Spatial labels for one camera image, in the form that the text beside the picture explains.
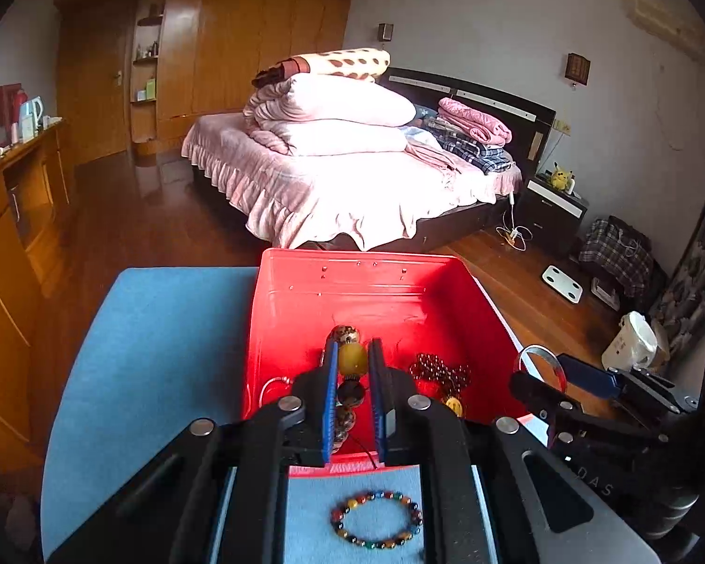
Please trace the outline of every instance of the wooden floor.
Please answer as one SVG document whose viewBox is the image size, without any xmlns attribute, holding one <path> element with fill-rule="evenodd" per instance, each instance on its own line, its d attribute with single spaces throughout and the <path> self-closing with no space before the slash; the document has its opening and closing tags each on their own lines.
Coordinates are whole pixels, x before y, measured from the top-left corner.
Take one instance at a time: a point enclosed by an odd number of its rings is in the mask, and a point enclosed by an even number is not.
<svg viewBox="0 0 705 564">
<path fill-rule="evenodd" d="M 31 400 L 35 447 L 44 451 L 73 360 L 107 291 L 127 267 L 258 265 L 268 244 L 244 220 L 194 189 L 177 152 L 137 167 L 126 154 L 77 168 L 76 217 L 68 235 L 69 270 L 41 311 L 33 347 Z M 574 306 L 541 282 L 550 260 L 517 252 L 480 232 L 440 249 L 460 256 L 527 345 L 539 343 L 598 364 L 617 331 L 616 317 L 590 294 Z M 573 267 L 570 275 L 577 276 Z M 591 413 L 607 406 L 582 398 Z"/>
</svg>

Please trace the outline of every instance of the red plastic tray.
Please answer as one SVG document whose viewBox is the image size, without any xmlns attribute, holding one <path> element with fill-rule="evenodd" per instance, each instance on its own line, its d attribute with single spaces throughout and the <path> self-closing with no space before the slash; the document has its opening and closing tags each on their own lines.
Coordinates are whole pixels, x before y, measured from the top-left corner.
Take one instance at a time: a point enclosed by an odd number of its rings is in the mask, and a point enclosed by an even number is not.
<svg viewBox="0 0 705 564">
<path fill-rule="evenodd" d="M 469 420 L 527 414 L 509 393 L 517 349 L 488 299 L 461 261 L 451 256 L 387 252 L 266 250 L 261 257 L 251 313 L 243 418 L 259 408 L 272 377 L 293 377 L 319 365 L 329 331 L 349 324 L 367 346 L 380 337 L 387 365 L 407 370 L 418 353 L 438 354 L 447 365 L 466 362 L 471 384 L 460 399 Z M 368 387 L 368 377 L 363 377 Z M 289 393 L 267 387 L 263 403 Z M 324 469 L 292 467 L 293 475 L 320 476 L 373 470 L 376 459 L 370 397 Z"/>
</svg>

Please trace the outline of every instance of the metal screw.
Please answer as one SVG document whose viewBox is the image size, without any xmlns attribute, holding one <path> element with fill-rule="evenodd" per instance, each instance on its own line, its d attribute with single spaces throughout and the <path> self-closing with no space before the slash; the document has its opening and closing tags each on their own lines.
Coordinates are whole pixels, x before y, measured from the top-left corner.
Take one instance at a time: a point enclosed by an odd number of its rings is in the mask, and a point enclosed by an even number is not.
<svg viewBox="0 0 705 564">
<path fill-rule="evenodd" d="M 422 394 L 413 394 L 407 400 L 407 404 L 410 405 L 413 409 L 423 411 L 431 406 L 431 399 L 429 399 L 429 397 L 427 396 L 423 396 Z"/>
<path fill-rule="evenodd" d="M 496 420 L 496 427 L 504 433 L 504 435 L 513 435 L 519 430 L 519 422 L 513 417 L 500 417 Z"/>
<path fill-rule="evenodd" d="M 198 420 L 193 420 L 191 425 L 188 427 L 191 434 L 196 437 L 205 437 L 214 430 L 214 422 L 209 420 L 207 417 L 198 418 Z"/>
<path fill-rule="evenodd" d="M 303 401 L 297 396 L 283 396 L 277 403 L 282 411 L 297 411 L 303 405 Z"/>
</svg>

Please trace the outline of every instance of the white strip on headboard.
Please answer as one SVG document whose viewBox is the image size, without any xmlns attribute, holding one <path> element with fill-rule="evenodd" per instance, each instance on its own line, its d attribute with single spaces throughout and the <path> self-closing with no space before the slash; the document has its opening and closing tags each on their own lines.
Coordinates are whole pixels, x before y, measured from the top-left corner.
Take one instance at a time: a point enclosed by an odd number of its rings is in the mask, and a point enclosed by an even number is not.
<svg viewBox="0 0 705 564">
<path fill-rule="evenodd" d="M 403 85 L 412 85 L 414 87 L 431 88 L 434 91 L 449 93 L 451 88 L 444 85 L 436 85 L 433 82 L 425 82 L 425 80 L 415 80 L 413 78 L 404 77 L 389 77 L 389 82 L 401 82 Z"/>
<path fill-rule="evenodd" d="M 473 100 L 473 101 L 478 101 L 480 103 L 485 103 L 485 105 L 487 105 L 487 106 L 493 106 L 494 108 L 499 108 L 500 110 L 504 110 L 505 112 L 509 112 L 510 114 L 513 114 L 516 116 L 522 116 L 523 118 L 528 119 L 528 121 L 535 122 L 535 118 L 536 118 L 535 114 L 531 114 L 530 112 L 526 112 L 524 110 L 520 110 L 519 108 L 509 106 L 508 104 L 502 103 L 500 101 L 489 100 L 488 97 L 483 97 L 482 95 L 477 95 L 475 93 L 468 93 L 467 91 L 458 91 L 457 97 L 467 97 L 468 100 Z"/>
</svg>

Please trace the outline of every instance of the white bucket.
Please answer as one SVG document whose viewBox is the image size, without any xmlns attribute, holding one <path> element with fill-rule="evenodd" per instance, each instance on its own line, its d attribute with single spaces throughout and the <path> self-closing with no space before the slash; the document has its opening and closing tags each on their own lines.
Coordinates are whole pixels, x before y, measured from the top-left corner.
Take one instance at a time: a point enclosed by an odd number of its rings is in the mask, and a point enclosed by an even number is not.
<svg viewBox="0 0 705 564">
<path fill-rule="evenodd" d="M 603 367 L 628 371 L 635 365 L 649 366 L 656 357 L 658 340 L 645 316 L 632 311 L 623 316 L 619 324 L 622 329 L 603 352 Z"/>
</svg>

